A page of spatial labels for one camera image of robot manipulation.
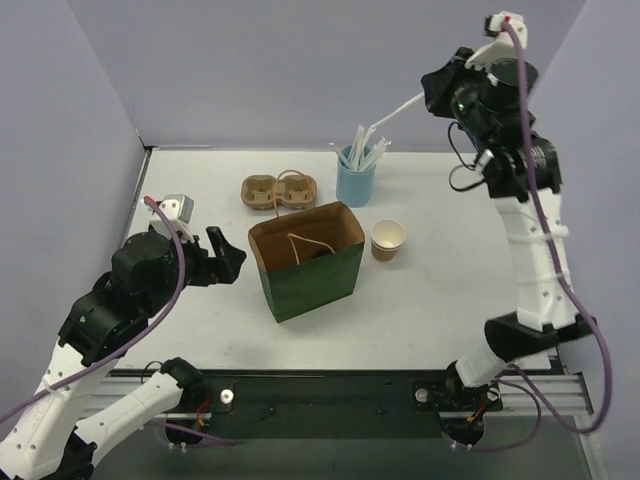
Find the black plastic cup lid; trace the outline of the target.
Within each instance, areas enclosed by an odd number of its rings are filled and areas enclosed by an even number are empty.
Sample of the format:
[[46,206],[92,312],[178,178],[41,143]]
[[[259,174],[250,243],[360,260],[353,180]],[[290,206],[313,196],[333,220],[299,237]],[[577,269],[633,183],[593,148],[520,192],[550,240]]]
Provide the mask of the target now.
[[313,255],[312,255],[312,259],[318,259],[318,258],[322,258],[324,256],[328,256],[328,255],[332,255],[333,252],[330,249],[319,249],[317,250]]

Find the green paper bag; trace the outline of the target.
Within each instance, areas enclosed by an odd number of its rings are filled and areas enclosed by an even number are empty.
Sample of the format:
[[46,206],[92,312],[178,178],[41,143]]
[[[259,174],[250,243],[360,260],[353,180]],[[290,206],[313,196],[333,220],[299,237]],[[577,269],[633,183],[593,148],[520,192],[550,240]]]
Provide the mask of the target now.
[[[248,231],[267,305],[278,323],[323,307],[354,292],[365,233],[340,201],[312,208],[274,209],[275,217]],[[319,249],[333,254],[318,259]]]

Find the brown paper cup stack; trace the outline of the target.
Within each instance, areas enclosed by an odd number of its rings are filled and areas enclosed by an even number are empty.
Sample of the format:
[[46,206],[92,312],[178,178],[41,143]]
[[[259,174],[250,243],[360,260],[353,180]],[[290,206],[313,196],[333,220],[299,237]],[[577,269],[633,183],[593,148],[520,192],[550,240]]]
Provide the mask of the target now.
[[371,228],[371,254],[380,262],[391,261],[404,244],[404,226],[394,219],[382,219]]

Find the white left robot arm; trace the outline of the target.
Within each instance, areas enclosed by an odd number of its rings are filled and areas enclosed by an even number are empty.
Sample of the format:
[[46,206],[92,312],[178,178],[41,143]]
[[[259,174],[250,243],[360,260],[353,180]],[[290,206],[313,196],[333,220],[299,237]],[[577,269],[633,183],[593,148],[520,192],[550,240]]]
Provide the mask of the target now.
[[187,286],[234,283],[247,255],[217,227],[211,251],[183,234],[154,229],[129,237],[111,269],[73,304],[33,399],[1,443],[4,479],[87,479],[102,458],[153,417],[170,410],[200,412],[210,400],[203,374],[176,357],[110,407],[81,415],[135,338],[170,311]]

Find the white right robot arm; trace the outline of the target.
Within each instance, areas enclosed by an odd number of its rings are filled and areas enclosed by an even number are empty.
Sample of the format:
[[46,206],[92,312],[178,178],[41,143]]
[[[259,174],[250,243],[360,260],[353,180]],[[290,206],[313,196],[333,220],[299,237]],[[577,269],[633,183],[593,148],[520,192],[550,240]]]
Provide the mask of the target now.
[[470,67],[473,50],[460,47],[421,84],[427,110],[452,119],[477,150],[473,164],[502,220],[515,272],[514,311],[489,319],[484,339],[449,367],[446,401],[464,408],[477,399],[508,364],[592,333],[568,294],[564,248],[567,227],[560,218],[561,173],[555,146],[533,131],[534,116],[520,108],[520,78],[528,87],[538,72],[519,73],[514,58]]

